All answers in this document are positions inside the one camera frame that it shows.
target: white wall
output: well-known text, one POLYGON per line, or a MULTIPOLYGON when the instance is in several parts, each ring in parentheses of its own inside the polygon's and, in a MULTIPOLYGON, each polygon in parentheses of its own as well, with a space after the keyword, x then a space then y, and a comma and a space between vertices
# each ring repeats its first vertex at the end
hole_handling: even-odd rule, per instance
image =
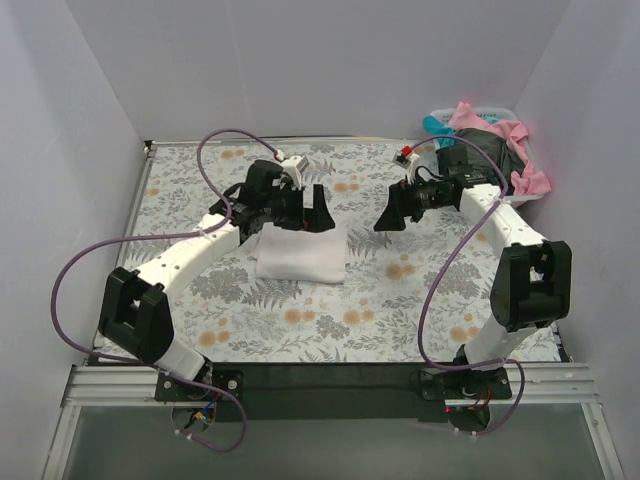
POLYGON ((416 136, 513 107, 568 0, 67 0, 136 131, 416 136))
POLYGON ((640 478, 640 4, 573 0, 516 106, 554 192, 531 215, 573 248, 561 322, 587 361, 627 478, 640 478))
MULTIPOLYGON (((53 331, 54 277, 81 247, 122 233, 142 144, 62 0, 0 2, 0 477, 39 478, 69 369, 53 331)), ((89 344, 115 250, 62 291, 89 344)))

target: floral fabric surface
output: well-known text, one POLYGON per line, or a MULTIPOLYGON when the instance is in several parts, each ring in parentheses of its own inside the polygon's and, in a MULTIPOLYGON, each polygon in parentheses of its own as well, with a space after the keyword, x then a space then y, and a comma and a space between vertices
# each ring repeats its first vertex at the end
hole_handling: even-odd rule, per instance
MULTIPOLYGON (((430 210, 404 232, 372 229, 387 189, 404 171, 391 163, 401 143, 281 144, 285 154, 310 160, 304 182, 325 186, 337 221, 349 223, 349 260, 343 285, 254 278, 257 238, 228 253, 196 278, 173 307, 177 335, 213 361, 419 361, 416 331, 427 289, 469 229, 454 208, 430 210)), ((435 166, 433 148, 420 153, 435 166)), ((244 180, 259 145, 205 147, 203 161, 221 187, 244 180)), ((217 201, 196 168, 195 146, 158 148, 134 234, 191 230, 217 201)), ((133 243, 125 267, 133 269, 169 247, 133 243)), ((450 361, 490 313, 488 293, 497 259, 482 234, 447 272, 429 310, 425 346, 431 358, 450 361)), ((104 341, 102 351, 125 354, 104 341)), ((551 329, 529 337, 514 357, 558 361, 551 329)))

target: teal cloth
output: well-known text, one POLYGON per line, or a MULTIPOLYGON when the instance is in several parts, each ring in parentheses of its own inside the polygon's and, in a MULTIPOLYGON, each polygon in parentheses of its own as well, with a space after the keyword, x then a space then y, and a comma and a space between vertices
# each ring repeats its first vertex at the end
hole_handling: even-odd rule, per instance
MULTIPOLYGON (((483 118, 490 124, 494 124, 498 121, 496 117, 487 116, 483 118)), ((443 125, 442 122, 440 122, 440 120, 438 120, 436 117, 432 115, 424 117, 424 120, 422 121, 422 126, 431 135, 455 135, 456 133, 453 131, 453 128, 451 128, 449 125, 443 125)), ((451 138, 439 139, 438 143, 440 144, 440 148, 450 147, 451 145, 455 144, 455 142, 451 138)))

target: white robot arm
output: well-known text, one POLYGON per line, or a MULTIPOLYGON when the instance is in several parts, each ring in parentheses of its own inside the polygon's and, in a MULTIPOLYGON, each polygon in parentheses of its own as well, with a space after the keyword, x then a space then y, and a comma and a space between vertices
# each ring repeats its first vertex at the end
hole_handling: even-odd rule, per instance
POLYGON ((244 183, 225 192, 231 220, 213 233, 204 230, 224 219, 222 202, 196 227, 202 235, 182 240, 133 271, 117 268, 107 279, 99 331, 136 358, 188 380, 204 380, 206 359, 174 335, 171 307, 191 281, 227 252, 273 222, 290 230, 323 232, 335 227, 322 185, 313 186, 313 208, 304 208, 304 157, 281 164, 257 160, 244 183), (230 198, 239 188, 237 198, 230 198))
MULTIPOLYGON (((468 165, 461 146, 438 151, 441 179, 420 177, 418 157, 410 147, 394 163, 407 169, 407 178, 389 187, 389 201, 376 231, 404 230, 405 217, 418 222, 425 210, 445 206, 456 207, 475 224, 500 194, 498 186, 468 165)), ((490 296, 492 313, 479 334, 458 352, 457 360, 468 364, 506 359, 525 338, 569 311, 571 250, 566 243, 549 242, 507 203, 498 206, 481 232, 500 263, 490 296)), ((495 368, 495 364, 479 367, 495 368)))

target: folded white cloth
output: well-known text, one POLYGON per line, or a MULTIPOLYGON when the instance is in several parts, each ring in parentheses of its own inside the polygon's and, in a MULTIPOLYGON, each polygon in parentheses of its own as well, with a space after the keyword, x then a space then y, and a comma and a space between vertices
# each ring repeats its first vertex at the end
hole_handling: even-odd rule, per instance
POLYGON ((257 278, 342 283, 346 276, 347 227, 322 233, 284 230, 267 223, 256 249, 257 278))

